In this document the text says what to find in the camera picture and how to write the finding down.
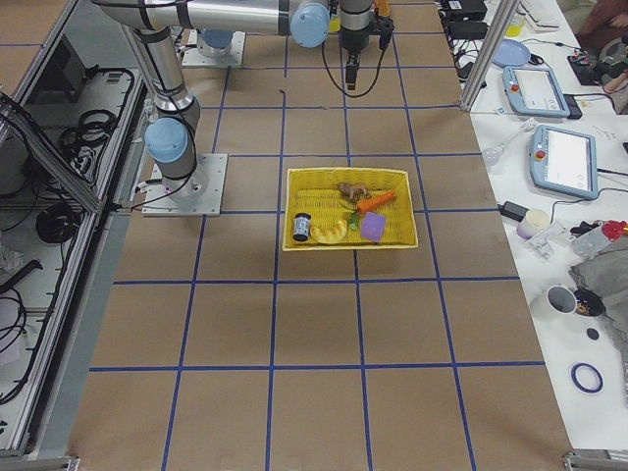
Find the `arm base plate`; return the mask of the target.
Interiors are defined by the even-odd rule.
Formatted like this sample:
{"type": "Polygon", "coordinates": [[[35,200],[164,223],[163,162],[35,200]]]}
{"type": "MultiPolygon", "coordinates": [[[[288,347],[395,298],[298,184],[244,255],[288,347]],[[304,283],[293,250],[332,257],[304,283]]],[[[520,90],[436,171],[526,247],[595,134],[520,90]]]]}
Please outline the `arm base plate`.
{"type": "Polygon", "coordinates": [[[188,181],[163,180],[157,164],[153,165],[151,179],[160,180],[146,192],[147,204],[140,207],[146,217],[218,217],[228,167],[228,155],[198,154],[195,172],[188,181]]]}
{"type": "Polygon", "coordinates": [[[231,44],[218,48],[206,43],[197,30],[192,30],[183,47],[182,65],[187,69],[238,68],[242,65],[245,33],[235,31],[231,44]]]}

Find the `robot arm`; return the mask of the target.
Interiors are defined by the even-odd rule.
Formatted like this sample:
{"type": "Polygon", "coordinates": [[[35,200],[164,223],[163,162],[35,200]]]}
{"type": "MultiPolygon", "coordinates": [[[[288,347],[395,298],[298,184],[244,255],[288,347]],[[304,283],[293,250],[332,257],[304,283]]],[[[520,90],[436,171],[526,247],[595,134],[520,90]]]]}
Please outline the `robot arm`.
{"type": "Polygon", "coordinates": [[[180,21],[188,28],[290,36],[303,48],[320,48],[324,65],[331,19],[337,17],[346,61],[343,83],[332,83],[349,98],[368,94],[379,78],[377,66],[367,89],[355,91],[361,54],[370,38],[378,38],[383,59],[394,30],[393,20],[379,16],[372,1],[186,1],[179,10],[180,21]]]}
{"type": "Polygon", "coordinates": [[[210,33],[253,32],[292,36],[303,47],[327,38],[328,1],[96,1],[124,30],[144,80],[151,86],[157,120],[145,143],[161,176],[165,196],[186,201],[203,192],[195,134],[200,105],[184,81],[172,28],[210,33]]]}

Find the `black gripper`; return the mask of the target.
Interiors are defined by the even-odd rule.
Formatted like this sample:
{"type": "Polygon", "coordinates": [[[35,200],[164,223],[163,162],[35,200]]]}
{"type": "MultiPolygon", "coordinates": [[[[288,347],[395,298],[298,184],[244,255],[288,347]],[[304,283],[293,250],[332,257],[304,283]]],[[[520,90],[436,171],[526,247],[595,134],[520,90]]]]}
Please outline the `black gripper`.
{"type": "Polygon", "coordinates": [[[360,53],[368,45],[368,27],[362,29],[340,28],[340,45],[347,51],[344,81],[348,90],[356,88],[360,67],[360,53]]]}

